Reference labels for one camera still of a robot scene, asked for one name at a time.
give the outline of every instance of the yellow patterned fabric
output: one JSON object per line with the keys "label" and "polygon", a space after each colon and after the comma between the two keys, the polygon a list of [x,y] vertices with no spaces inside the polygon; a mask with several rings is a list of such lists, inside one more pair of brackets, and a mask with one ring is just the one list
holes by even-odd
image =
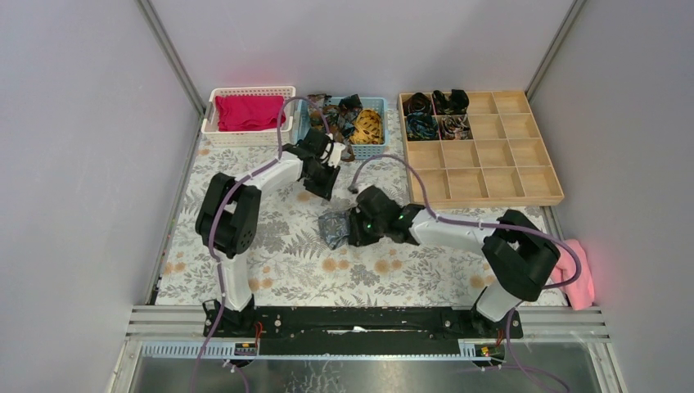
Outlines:
{"label": "yellow patterned fabric", "polygon": [[356,145],[380,145],[383,143],[383,122],[378,112],[365,109],[354,121],[354,133],[349,140]]}

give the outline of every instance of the white basket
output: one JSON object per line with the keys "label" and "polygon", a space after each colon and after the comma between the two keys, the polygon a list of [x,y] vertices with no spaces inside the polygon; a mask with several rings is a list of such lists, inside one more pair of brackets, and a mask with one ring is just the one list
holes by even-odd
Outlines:
{"label": "white basket", "polygon": [[[219,111],[214,104],[217,96],[283,96],[284,99],[296,95],[294,86],[267,86],[266,88],[216,88],[210,94],[207,103],[205,118],[202,120],[201,132],[215,147],[232,146],[272,146],[277,145],[277,129],[264,129],[262,131],[219,131]],[[291,143],[291,129],[294,123],[294,107],[296,102],[291,102],[284,108],[285,122],[282,125],[282,144]]]}

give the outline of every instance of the blue plastic basket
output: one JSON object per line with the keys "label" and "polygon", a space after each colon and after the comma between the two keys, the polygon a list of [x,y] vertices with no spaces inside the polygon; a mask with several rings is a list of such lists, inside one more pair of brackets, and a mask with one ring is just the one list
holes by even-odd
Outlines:
{"label": "blue plastic basket", "polygon": [[[343,97],[333,97],[327,102],[327,105],[337,105]],[[366,160],[367,158],[374,156],[376,154],[383,154],[385,147],[388,146],[388,119],[385,111],[388,109],[388,105],[385,98],[380,97],[360,97],[362,100],[363,109],[373,109],[378,112],[381,116],[381,121],[383,122],[383,144],[382,145],[352,145],[354,149],[354,156],[357,160]],[[296,140],[303,139],[306,133],[311,128],[311,121],[309,120],[309,104],[306,102],[301,102],[299,108],[299,129],[296,134]]]}

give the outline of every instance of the white wall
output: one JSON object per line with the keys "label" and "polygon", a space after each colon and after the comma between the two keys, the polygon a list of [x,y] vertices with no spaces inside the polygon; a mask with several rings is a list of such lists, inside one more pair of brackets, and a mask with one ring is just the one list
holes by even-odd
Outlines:
{"label": "white wall", "polygon": [[0,391],[102,391],[196,132],[134,1],[0,11]]}
{"label": "white wall", "polygon": [[389,100],[530,83],[571,0],[156,0],[203,98],[227,86]]}
{"label": "white wall", "polygon": [[632,392],[692,391],[694,2],[588,2],[533,102]]}

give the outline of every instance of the pink cloth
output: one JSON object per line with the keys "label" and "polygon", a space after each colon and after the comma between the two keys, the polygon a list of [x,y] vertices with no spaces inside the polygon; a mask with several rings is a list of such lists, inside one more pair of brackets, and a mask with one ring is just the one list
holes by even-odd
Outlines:
{"label": "pink cloth", "polygon": [[277,127],[277,113],[284,103],[282,96],[217,96],[219,131],[261,131]]}
{"label": "pink cloth", "polygon": [[[585,251],[581,247],[578,240],[567,240],[566,244],[571,247],[571,250],[575,251],[576,255],[579,256],[581,261],[581,276],[573,284],[569,284],[561,289],[568,297],[571,307],[573,309],[585,309],[593,305],[595,300],[595,288],[593,287],[593,276],[590,274],[590,268],[588,267],[588,259],[586,258]],[[561,247],[557,247],[561,256],[557,265],[554,267],[550,277],[553,282],[566,281],[574,276],[576,271],[576,263],[574,259],[571,258],[569,252]]]}

